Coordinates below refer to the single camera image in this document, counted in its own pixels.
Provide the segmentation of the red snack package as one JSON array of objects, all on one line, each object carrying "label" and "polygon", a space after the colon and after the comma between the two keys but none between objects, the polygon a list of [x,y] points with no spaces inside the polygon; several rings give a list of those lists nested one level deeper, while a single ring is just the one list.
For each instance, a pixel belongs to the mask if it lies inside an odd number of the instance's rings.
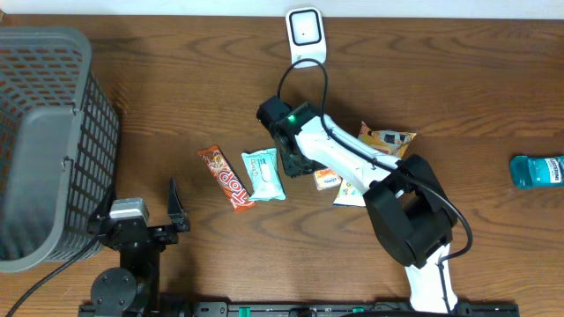
[{"label": "red snack package", "polygon": [[249,199],[249,192],[230,166],[218,145],[200,150],[197,155],[204,161],[214,179],[234,208],[234,212],[243,212],[256,206]]}]

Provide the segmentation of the teal mouthwash bottle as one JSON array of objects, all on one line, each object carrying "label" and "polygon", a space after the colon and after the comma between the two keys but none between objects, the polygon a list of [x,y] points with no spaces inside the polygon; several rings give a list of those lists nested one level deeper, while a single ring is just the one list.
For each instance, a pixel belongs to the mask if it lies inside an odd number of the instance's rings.
[{"label": "teal mouthwash bottle", "polygon": [[513,183],[520,189],[563,186],[563,157],[515,156],[510,161]]}]

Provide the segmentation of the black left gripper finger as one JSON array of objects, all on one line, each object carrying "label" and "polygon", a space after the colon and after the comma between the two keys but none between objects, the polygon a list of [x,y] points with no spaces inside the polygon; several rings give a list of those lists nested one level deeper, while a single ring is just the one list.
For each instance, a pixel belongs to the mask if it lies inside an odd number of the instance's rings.
[{"label": "black left gripper finger", "polygon": [[189,218],[178,196],[174,179],[171,179],[169,182],[167,214],[173,225],[189,224]]},{"label": "black left gripper finger", "polygon": [[109,216],[109,212],[111,210],[111,206],[113,201],[116,199],[116,192],[115,192],[115,185],[111,184],[104,196],[102,197],[100,203],[90,216],[90,224],[94,225],[99,223],[103,218]]}]

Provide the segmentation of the yellow white snack bag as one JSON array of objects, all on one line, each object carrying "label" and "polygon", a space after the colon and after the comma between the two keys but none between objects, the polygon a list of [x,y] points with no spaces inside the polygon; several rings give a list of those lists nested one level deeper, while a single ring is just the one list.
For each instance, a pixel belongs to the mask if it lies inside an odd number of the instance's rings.
[{"label": "yellow white snack bag", "polygon": [[[365,122],[361,123],[358,139],[370,147],[390,155],[402,158],[410,142],[417,136],[414,132],[394,130],[374,130]],[[350,181],[342,180],[334,206],[365,207],[362,194]]]}]

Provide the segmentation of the orange tissue pack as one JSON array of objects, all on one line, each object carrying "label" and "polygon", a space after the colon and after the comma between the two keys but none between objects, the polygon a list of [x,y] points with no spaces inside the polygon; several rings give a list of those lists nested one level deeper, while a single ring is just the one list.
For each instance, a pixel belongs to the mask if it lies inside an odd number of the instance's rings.
[{"label": "orange tissue pack", "polygon": [[315,186],[319,191],[340,185],[342,178],[333,170],[326,168],[314,172]]}]

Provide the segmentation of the light green wet wipes pack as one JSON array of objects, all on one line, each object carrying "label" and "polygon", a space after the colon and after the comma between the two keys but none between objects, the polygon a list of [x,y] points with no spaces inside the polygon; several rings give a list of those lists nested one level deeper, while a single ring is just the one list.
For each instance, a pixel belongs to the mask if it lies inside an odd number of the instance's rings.
[{"label": "light green wet wipes pack", "polygon": [[286,194],[278,177],[277,149],[270,148],[252,153],[242,153],[241,158],[252,183],[253,193],[249,200],[283,201]]}]

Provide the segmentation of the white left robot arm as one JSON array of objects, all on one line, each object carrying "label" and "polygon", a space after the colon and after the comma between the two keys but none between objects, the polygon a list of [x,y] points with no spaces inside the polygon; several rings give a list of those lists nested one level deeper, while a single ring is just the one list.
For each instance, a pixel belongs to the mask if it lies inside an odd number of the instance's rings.
[{"label": "white left robot arm", "polygon": [[160,255],[190,230],[176,182],[169,182],[168,225],[148,225],[149,213],[141,198],[118,200],[110,186],[89,217],[87,231],[104,247],[120,255],[120,265],[100,273],[91,288],[91,303],[79,316],[162,316]]}]

